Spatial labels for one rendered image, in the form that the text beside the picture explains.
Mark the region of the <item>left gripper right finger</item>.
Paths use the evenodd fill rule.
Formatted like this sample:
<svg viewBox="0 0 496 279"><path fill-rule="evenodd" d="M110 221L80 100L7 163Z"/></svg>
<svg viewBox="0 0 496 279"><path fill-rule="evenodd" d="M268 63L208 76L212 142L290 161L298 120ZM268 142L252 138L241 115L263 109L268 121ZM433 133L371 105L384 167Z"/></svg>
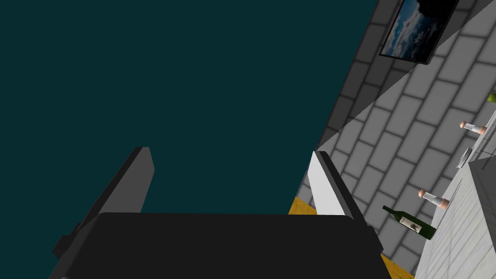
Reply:
<svg viewBox="0 0 496 279"><path fill-rule="evenodd" d="M312 153L307 176L317 214L344 215L359 224L367 224L348 187L326 152L314 151Z"/></svg>

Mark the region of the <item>white plate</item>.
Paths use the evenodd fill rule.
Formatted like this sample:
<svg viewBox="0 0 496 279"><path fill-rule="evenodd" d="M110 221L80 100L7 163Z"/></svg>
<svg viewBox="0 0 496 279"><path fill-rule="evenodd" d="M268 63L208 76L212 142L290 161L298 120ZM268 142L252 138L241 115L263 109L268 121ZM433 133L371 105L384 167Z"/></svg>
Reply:
<svg viewBox="0 0 496 279"><path fill-rule="evenodd" d="M472 153L472 148L468 147L466 149L466 151L463 153L463 155L461 156L461 158L460 158L460 160L456 166L457 169L461 168L464 165L464 163L466 163L466 161L470 157L471 153Z"/></svg>

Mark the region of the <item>dark teal cupboard door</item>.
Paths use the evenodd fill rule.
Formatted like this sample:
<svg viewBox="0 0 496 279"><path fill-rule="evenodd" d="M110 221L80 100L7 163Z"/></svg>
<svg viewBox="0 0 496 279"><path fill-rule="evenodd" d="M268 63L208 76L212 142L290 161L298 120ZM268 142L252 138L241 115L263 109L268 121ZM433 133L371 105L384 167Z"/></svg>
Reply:
<svg viewBox="0 0 496 279"><path fill-rule="evenodd" d="M0 0L0 279L137 146L145 212L289 212L377 0Z"/></svg>

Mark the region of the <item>framed sky picture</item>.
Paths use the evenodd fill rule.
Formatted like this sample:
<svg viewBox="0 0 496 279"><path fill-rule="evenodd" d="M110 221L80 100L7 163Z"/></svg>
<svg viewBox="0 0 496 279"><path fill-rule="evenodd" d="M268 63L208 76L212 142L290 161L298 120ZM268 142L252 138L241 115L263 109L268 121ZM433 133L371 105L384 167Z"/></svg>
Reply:
<svg viewBox="0 0 496 279"><path fill-rule="evenodd" d="M428 65L460 0L403 0L379 56Z"/></svg>

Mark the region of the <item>green wine bottle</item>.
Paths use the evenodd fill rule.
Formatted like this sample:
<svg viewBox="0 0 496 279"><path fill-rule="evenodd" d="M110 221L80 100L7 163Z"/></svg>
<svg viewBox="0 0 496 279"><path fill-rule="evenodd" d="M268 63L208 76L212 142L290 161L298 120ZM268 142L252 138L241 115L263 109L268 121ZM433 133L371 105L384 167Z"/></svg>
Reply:
<svg viewBox="0 0 496 279"><path fill-rule="evenodd" d="M431 240L436 232L436 228L410 215L409 213L404 211L395 211L385 205L383 206L383 210L391 214L398 223L406 226L427 240Z"/></svg>

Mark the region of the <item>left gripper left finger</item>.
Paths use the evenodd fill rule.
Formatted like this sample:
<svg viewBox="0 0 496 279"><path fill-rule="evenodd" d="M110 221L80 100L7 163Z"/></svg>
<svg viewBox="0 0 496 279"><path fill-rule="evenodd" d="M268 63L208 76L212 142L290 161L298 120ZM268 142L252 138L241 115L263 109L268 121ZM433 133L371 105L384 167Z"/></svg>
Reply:
<svg viewBox="0 0 496 279"><path fill-rule="evenodd" d="M101 213L140 213L154 172L150 148L134 148L90 207L77 231Z"/></svg>

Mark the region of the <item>white shaker with wooden ends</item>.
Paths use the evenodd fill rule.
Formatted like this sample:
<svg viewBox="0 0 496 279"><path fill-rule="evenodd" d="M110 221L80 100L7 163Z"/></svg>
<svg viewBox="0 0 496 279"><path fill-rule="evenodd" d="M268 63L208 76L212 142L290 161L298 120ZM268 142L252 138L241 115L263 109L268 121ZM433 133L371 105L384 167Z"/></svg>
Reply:
<svg viewBox="0 0 496 279"><path fill-rule="evenodd" d="M442 210L446 210L446 208L448 207L450 201L449 200L446 200L444 198L441 198L441 197L438 197L438 196L435 196L423 189L421 189L419 192L418 192L418 196L420 198L423 198L429 202L431 202L432 204L438 206L439 208L441 208Z"/></svg>
<svg viewBox="0 0 496 279"><path fill-rule="evenodd" d="M464 128L466 130L472 131L474 133L477 133L479 135L483 135L485 131L487 130L486 126L479 126L479 125L474 125L467 123L467 121L463 121L460 123L460 128Z"/></svg>

